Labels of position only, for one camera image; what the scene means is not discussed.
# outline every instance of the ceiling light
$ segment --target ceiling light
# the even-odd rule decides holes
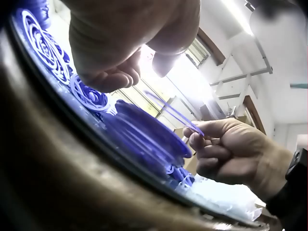
[[[234,3],[233,0],[221,0],[223,4],[228,8],[228,10],[231,12],[231,14],[235,17],[235,19],[239,22],[239,24],[242,26],[244,31],[251,36],[253,36],[253,33],[250,29],[249,23],[247,22],[245,16],[241,12],[241,10],[237,7],[237,5]]]

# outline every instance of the pile of plastic parts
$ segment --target pile of plastic parts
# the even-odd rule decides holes
[[[40,27],[29,10],[18,9],[15,17],[27,42],[48,72],[103,122],[108,136],[118,148],[125,150],[140,166],[169,182],[174,188],[179,184],[192,185],[193,176],[183,169],[183,158],[190,158],[191,152],[174,132],[138,106],[123,100],[115,102],[110,94],[98,92],[83,84],[68,54],[50,33]],[[166,102],[152,95],[150,97],[160,101],[184,125],[202,133]]]

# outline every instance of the finger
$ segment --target finger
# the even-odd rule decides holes
[[[203,177],[213,179],[218,167],[217,158],[201,158],[198,160],[196,172]]]
[[[220,139],[219,138],[211,138],[212,145],[219,145]]]
[[[197,158],[217,158],[220,162],[226,162],[232,157],[231,152],[219,145],[205,146],[197,152]]]
[[[183,129],[183,135],[187,138],[189,138],[193,133],[194,133],[194,131],[191,130],[190,128],[184,128]]]
[[[216,179],[226,184],[245,184],[256,175],[258,160],[253,158],[233,158],[218,170]]]
[[[190,137],[189,137],[189,145],[195,150],[195,151],[199,151],[202,150],[204,148],[204,139],[203,137],[197,133],[194,132]]]
[[[198,125],[200,130],[205,136],[210,136],[213,138],[222,137],[230,128],[241,124],[240,121],[229,118],[223,120],[210,120],[204,121]]]
[[[127,61],[120,64],[118,69],[131,77],[131,85],[136,85],[139,82],[140,74]]]
[[[84,84],[100,92],[113,92],[117,89],[126,87],[130,83],[128,77],[123,73],[114,73],[108,75],[104,72],[98,74],[94,78],[86,75],[80,75],[79,77],[84,82]]]
[[[165,77],[180,56],[181,54],[162,55],[159,53],[155,53],[152,61],[153,70],[159,77]]]

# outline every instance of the white wall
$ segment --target white wall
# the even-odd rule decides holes
[[[307,134],[307,124],[277,124],[274,141],[291,152],[295,152],[298,135],[301,134]]]

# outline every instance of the plastic bag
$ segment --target plastic bag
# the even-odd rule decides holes
[[[191,187],[177,191],[194,200],[202,206],[229,217],[254,221],[262,208],[256,208],[257,196],[242,184],[228,185],[196,175]]]

